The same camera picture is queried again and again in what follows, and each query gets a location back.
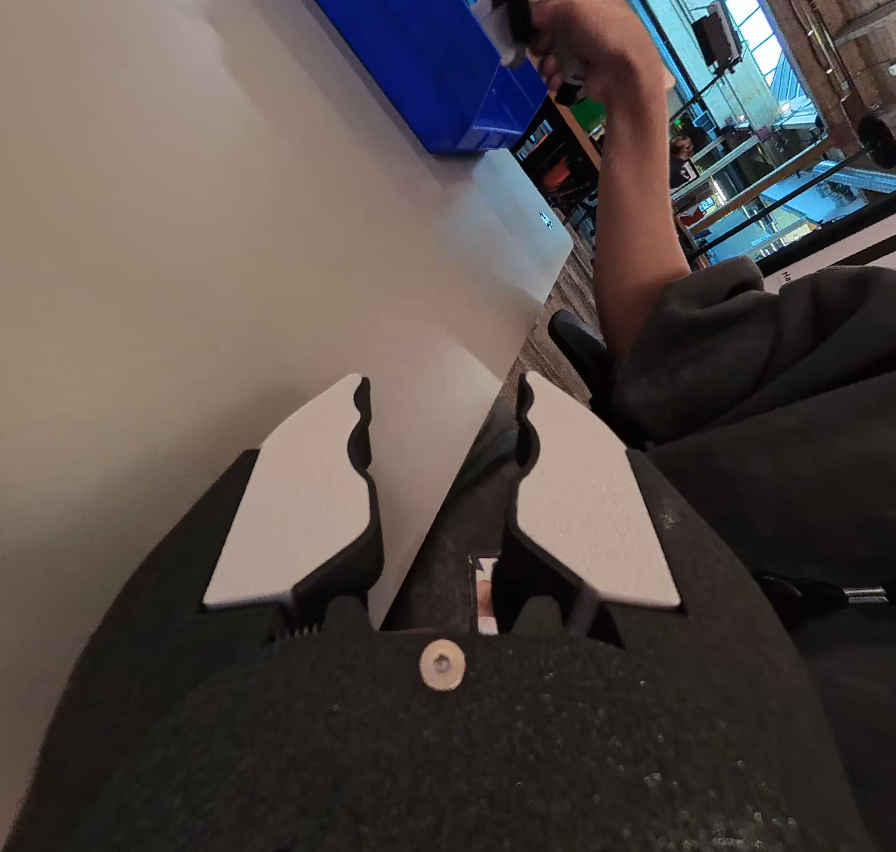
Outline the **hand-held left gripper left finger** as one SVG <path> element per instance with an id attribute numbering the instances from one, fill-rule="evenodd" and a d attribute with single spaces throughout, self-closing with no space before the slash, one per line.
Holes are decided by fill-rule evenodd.
<path id="1" fill-rule="evenodd" d="M 204 607 L 366 606 L 385 552 L 372 463 L 371 384 L 352 374 L 262 443 L 203 596 Z"/>

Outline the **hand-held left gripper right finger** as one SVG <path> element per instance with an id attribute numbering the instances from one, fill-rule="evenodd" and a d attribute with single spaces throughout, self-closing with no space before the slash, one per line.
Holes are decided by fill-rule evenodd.
<path id="1" fill-rule="evenodd" d="M 538 373 L 520 377 L 511 536 L 599 600 L 673 611 L 681 597 L 625 443 Z"/>

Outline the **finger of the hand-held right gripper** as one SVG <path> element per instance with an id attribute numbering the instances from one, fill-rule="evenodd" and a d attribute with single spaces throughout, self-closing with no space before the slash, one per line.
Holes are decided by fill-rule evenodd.
<path id="1" fill-rule="evenodd" d="M 511 35 L 507 5 L 496 6 L 493 0 L 476 0 L 472 14 L 500 55 L 502 66 L 518 66 L 521 45 Z"/>

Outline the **blue plastic bin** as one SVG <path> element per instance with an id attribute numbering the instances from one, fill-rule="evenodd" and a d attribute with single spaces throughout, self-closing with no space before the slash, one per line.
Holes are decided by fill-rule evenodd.
<path id="1" fill-rule="evenodd" d="M 425 149 L 513 147 L 547 97 L 531 62 L 511 68 L 476 0 L 315 0 Z"/>

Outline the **person's right forearm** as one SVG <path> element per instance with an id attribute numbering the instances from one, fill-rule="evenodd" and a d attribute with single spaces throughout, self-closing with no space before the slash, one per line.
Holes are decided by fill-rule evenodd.
<path id="1" fill-rule="evenodd" d="M 633 347 L 666 286 L 690 274 L 671 208 L 661 74 L 629 66 L 601 92 L 608 121 L 593 286 L 600 330 L 617 360 Z"/>

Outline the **person's right hand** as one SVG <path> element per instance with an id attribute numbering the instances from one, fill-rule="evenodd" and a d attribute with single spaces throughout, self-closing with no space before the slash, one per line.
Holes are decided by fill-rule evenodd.
<path id="1" fill-rule="evenodd" d="M 551 90 L 569 83 L 577 67 L 587 95 L 610 115 L 666 116 L 666 70 L 624 0 L 539 0 L 531 9 L 531 53 Z"/>

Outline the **person's black chair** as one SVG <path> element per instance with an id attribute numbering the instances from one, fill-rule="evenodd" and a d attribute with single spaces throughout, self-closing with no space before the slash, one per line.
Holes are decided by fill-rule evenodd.
<path id="1" fill-rule="evenodd" d="M 566 309 L 551 316 L 547 333 L 588 389 L 590 408 L 606 416 L 612 410 L 615 370 L 605 343 L 584 321 Z"/>

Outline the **printed marker board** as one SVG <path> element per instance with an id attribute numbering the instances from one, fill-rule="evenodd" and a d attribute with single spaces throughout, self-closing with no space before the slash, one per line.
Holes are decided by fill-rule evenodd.
<path id="1" fill-rule="evenodd" d="M 832 266 L 895 270 L 894 209 L 865 208 L 826 224 L 758 263 L 765 291 L 777 294 L 796 279 Z"/>

